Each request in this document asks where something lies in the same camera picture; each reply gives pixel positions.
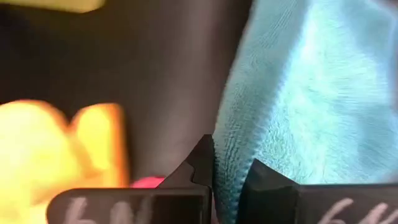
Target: blurry yellow object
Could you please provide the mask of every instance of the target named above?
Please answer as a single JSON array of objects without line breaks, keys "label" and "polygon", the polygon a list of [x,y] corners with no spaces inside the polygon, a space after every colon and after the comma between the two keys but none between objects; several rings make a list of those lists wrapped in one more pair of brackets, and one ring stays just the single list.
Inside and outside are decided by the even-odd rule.
[{"label": "blurry yellow object", "polygon": [[105,0],[0,0],[0,3],[41,7],[68,12],[90,12],[98,9]]},{"label": "blurry yellow object", "polygon": [[71,125],[42,101],[0,106],[0,224],[46,224],[48,203],[77,187],[127,187],[121,109],[82,109]]}]

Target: pink object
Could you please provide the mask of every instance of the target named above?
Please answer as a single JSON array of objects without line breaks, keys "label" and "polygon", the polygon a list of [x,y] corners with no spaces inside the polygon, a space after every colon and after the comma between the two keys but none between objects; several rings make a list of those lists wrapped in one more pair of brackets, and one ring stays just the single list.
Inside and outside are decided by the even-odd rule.
[{"label": "pink object", "polygon": [[145,177],[135,181],[131,187],[136,189],[153,189],[163,182],[163,177]]}]

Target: dark background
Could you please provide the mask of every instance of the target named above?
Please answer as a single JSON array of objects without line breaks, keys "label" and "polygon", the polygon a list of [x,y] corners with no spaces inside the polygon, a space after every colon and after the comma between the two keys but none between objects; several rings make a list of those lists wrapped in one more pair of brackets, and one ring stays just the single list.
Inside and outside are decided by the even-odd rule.
[{"label": "dark background", "polygon": [[172,172],[212,133],[249,0],[108,0],[86,14],[0,5],[0,103],[71,118],[117,102],[133,179]]}]

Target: microfiber towel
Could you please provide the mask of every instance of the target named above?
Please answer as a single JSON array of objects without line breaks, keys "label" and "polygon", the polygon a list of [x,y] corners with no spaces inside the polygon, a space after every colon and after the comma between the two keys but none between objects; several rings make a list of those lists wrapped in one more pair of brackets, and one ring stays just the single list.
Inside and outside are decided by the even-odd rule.
[{"label": "microfiber towel", "polygon": [[222,224],[254,158],[300,184],[398,173],[397,16],[381,0],[257,0],[213,138]]}]

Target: light blue microfiber towel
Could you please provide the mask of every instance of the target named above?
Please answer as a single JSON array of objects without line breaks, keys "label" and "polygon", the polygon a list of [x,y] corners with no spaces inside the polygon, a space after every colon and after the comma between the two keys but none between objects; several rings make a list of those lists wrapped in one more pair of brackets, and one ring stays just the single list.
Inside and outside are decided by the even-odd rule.
[{"label": "light blue microfiber towel", "polygon": [[398,173],[396,27],[382,0],[254,3],[213,135],[222,224],[254,158],[301,184]]}]

